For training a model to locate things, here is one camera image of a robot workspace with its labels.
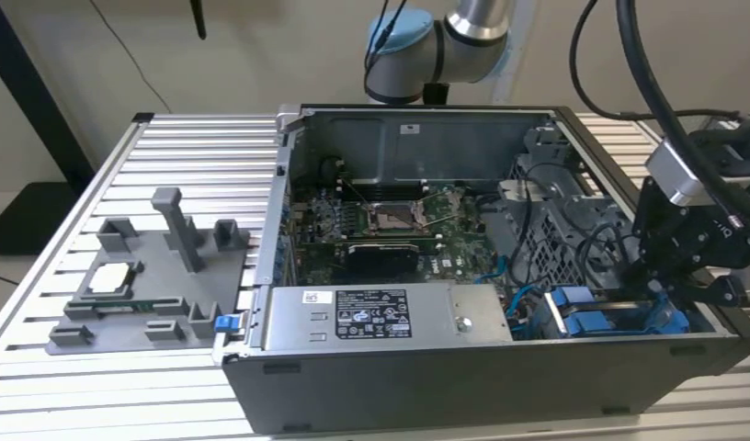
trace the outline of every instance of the black cable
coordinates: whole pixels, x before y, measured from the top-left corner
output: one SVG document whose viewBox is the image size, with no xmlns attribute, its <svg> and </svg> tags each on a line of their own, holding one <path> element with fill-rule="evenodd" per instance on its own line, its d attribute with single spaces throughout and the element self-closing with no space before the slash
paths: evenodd
<svg viewBox="0 0 750 441">
<path fill-rule="evenodd" d="M 518 287 L 528 286 L 528 282 L 522 282 L 518 279 L 517 273 L 514 271 L 514 267 L 517 266 L 520 251 L 522 249 L 522 246 L 525 245 L 525 241 L 528 240 L 528 230 L 529 230 L 529 227 L 532 225 L 533 202 L 532 202 L 532 190 L 529 189 L 528 182 L 533 181 L 530 179 L 532 171 L 536 170 L 536 168 L 538 168 L 541 166 L 553 166 L 553 167 L 560 167 L 566 171 L 569 170 L 562 164 L 538 163 L 538 164 L 534 164 L 532 166 L 532 168 L 528 169 L 528 171 L 525 172 L 525 175 L 522 177 L 522 182 L 525 183 L 525 198 L 526 198 L 525 200 L 526 200 L 528 205 L 526 205 L 526 208 L 525 208 L 525 217 L 522 218 L 522 226 L 521 226 L 521 229 L 520 229 L 518 245 L 514 248 L 514 250 L 512 251 L 512 255 L 509 256 L 509 277 L 512 277 L 512 280 L 518 285 Z"/>
<path fill-rule="evenodd" d="M 596 240 L 598 238 L 598 235 L 605 232 L 605 230 L 612 230 L 614 237 L 616 237 L 616 244 L 618 246 L 618 253 L 621 254 L 621 262 L 620 264 L 629 264 L 629 254 L 626 252 L 625 249 L 625 243 L 622 242 L 624 238 L 622 238 L 622 234 L 621 234 L 621 229 L 618 229 L 618 227 L 616 227 L 612 223 L 602 223 L 601 225 L 598 225 L 598 227 L 596 227 L 596 229 L 592 232 L 592 237 L 590 239 L 588 239 L 586 241 L 584 241 L 582 244 L 582 248 L 580 251 L 580 264 L 585 265 L 585 263 L 589 261 L 590 259 L 590 253 L 592 253 L 592 248 L 593 248 L 593 244 L 596 243 Z"/>
<path fill-rule="evenodd" d="M 103 24 L 106 25 L 106 28 L 108 28 L 108 30 L 114 34 L 114 37 L 119 41 L 119 44 L 122 45 L 122 48 L 128 53 L 128 57 L 132 60 L 132 63 L 135 64 L 135 68 L 139 70 L 139 74 L 142 75 L 143 82 L 146 83 L 147 87 L 150 89 L 152 89 L 152 92 L 155 93 L 155 96 L 158 97 L 158 99 L 163 103 L 163 106 L 166 106 L 166 109 L 168 110 L 168 113 L 174 113 L 174 111 L 171 109 L 171 106 L 168 106 L 168 103 L 163 99 L 163 95 L 159 94 L 158 90 L 152 86 L 152 83 L 150 83 L 150 80 L 146 78 L 146 73 L 143 73 L 142 66 L 139 65 L 139 62 L 136 61 L 135 56 L 132 55 L 132 52 L 130 51 L 130 48 L 128 48 L 127 44 L 123 42 L 122 37 L 119 37 L 119 34 L 114 30 L 114 27 L 111 26 L 111 23 L 108 23 L 108 18 L 106 18 L 106 15 L 103 14 L 103 11 L 100 10 L 100 8 L 98 6 L 98 3 L 95 3 L 95 0 L 90 0 L 90 3 L 92 4 L 92 7 L 98 11 L 98 15 L 100 16 L 100 19 L 103 20 Z"/>
<path fill-rule="evenodd" d="M 713 163 L 705 157 L 695 143 L 692 143 L 683 129 L 681 122 L 672 111 L 661 87 L 656 82 L 653 69 L 642 46 L 642 38 L 638 32 L 634 0 L 618 0 L 617 11 L 622 49 L 632 76 L 634 77 L 640 93 L 645 98 L 648 107 L 656 115 L 668 140 L 687 166 L 691 168 L 692 172 L 695 172 L 695 175 L 697 175 L 713 202 L 725 212 L 731 225 L 736 229 L 744 226 L 750 227 L 750 198 L 743 189 L 728 185 L 719 175 Z"/>
<path fill-rule="evenodd" d="M 365 90 L 366 91 L 367 91 L 367 79 L 370 77 L 370 72 L 373 72 L 373 67 L 375 67 L 375 63 L 381 59 L 381 55 L 379 55 L 378 52 L 381 52 L 381 49 L 383 48 L 383 46 L 386 45 L 386 42 L 389 41 L 389 37 L 391 37 L 391 31 L 394 30 L 395 24 L 398 23 L 399 14 L 402 14 L 402 9 L 405 8 L 406 3 L 409 3 L 409 0 L 402 0 L 399 2 L 399 6 L 398 6 L 398 10 L 395 11 L 395 15 L 391 17 L 391 20 L 389 21 L 389 24 L 386 25 L 386 27 L 383 28 L 383 30 L 381 32 L 381 35 L 378 37 L 378 40 L 375 41 L 375 47 L 373 48 L 371 53 L 367 54 L 366 68 L 365 68 Z M 377 31 L 378 31 L 378 28 L 375 28 L 375 30 L 373 31 L 373 36 L 374 36 Z"/>
<path fill-rule="evenodd" d="M 588 96 L 585 89 L 582 88 L 582 83 L 580 81 L 580 73 L 578 73 L 578 45 L 580 45 L 580 36 L 582 35 L 582 29 L 585 28 L 585 23 L 588 22 L 588 18 L 596 8 L 596 4 L 598 0 L 590 0 L 585 9 L 582 9 L 582 14 L 580 15 L 580 20 L 577 26 L 574 27 L 574 34 L 572 35 L 572 47 L 569 49 L 569 71 L 572 73 L 572 84 L 574 85 L 574 90 L 580 95 L 580 99 L 585 103 L 585 105 L 590 108 L 590 110 L 598 114 L 600 116 L 617 119 L 620 121 L 642 121 L 646 119 L 659 119 L 659 117 L 653 113 L 633 113 L 633 114 L 624 114 L 624 113 L 613 113 L 604 110 L 600 106 L 596 105 L 592 98 Z M 741 121 L 741 112 L 739 111 L 729 111 L 729 110 L 720 110 L 715 108 L 691 108 L 688 110 L 679 110 L 675 112 L 677 117 L 719 117 L 724 119 L 735 119 Z"/>
<path fill-rule="evenodd" d="M 9 283 L 11 285 L 15 285 L 16 287 L 19 286 L 19 282 L 16 282 L 15 280 L 12 280 L 11 278 L 3 277 L 0 276 L 0 280 L 5 283 Z"/>
<path fill-rule="evenodd" d="M 373 51 L 373 43 L 375 42 L 375 34 L 378 33 L 378 29 L 381 29 L 381 25 L 383 24 L 383 17 L 386 16 L 387 7 L 389 7 L 389 0 L 383 0 L 383 7 L 381 9 L 381 15 L 378 16 L 378 25 L 375 25 L 375 29 L 373 29 L 373 35 L 370 35 L 370 43 L 367 45 L 367 52 L 365 52 L 365 70 L 367 70 L 370 54 Z"/>
</svg>

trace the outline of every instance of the white sticker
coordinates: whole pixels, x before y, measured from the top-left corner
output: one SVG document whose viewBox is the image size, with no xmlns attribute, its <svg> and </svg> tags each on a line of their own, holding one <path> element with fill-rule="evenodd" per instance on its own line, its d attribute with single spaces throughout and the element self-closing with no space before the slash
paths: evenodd
<svg viewBox="0 0 750 441">
<path fill-rule="evenodd" d="M 334 291 L 305 291 L 302 303 L 331 303 Z"/>
<path fill-rule="evenodd" d="M 399 134 L 401 135 L 418 135 L 422 131 L 422 126 L 418 124 L 403 124 L 399 126 Z"/>
</svg>

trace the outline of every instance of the warning label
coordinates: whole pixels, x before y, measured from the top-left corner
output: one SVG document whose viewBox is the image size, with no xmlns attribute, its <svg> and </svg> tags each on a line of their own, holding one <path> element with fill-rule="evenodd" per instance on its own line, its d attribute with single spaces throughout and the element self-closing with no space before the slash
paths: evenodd
<svg viewBox="0 0 750 441">
<path fill-rule="evenodd" d="M 411 311 L 405 289 L 338 291 L 338 337 L 411 337 Z"/>
</svg>

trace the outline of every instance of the motherboard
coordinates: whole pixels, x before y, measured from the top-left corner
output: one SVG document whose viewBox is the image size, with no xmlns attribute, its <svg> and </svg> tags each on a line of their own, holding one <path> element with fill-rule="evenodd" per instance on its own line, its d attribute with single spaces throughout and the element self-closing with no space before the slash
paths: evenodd
<svg viewBox="0 0 750 441">
<path fill-rule="evenodd" d="M 476 283 L 498 256 L 458 183 L 305 189 L 293 203 L 298 283 Z M 504 279 L 488 281 L 504 288 Z"/>
</svg>

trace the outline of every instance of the slotted metal surface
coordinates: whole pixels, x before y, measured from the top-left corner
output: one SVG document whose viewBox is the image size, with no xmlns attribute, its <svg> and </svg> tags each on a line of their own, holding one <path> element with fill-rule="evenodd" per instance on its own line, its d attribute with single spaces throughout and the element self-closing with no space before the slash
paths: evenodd
<svg viewBox="0 0 750 441">
<path fill-rule="evenodd" d="M 653 134 L 632 123 L 581 117 L 641 182 Z M 148 204 L 156 186 L 183 188 L 182 206 L 202 228 L 234 217 L 252 231 L 240 293 L 247 302 L 278 152 L 274 127 L 266 116 L 160 116 L 130 128 L 70 216 L 80 221 L 63 226 L 0 315 L 0 439 L 269 439 L 251 432 L 210 350 L 48 356 L 43 346 L 92 263 L 104 217 L 128 215 L 139 229 L 166 228 Z M 687 381 L 638 418 L 331 439 L 385 438 L 750 439 L 750 357 L 727 375 Z"/>
</svg>

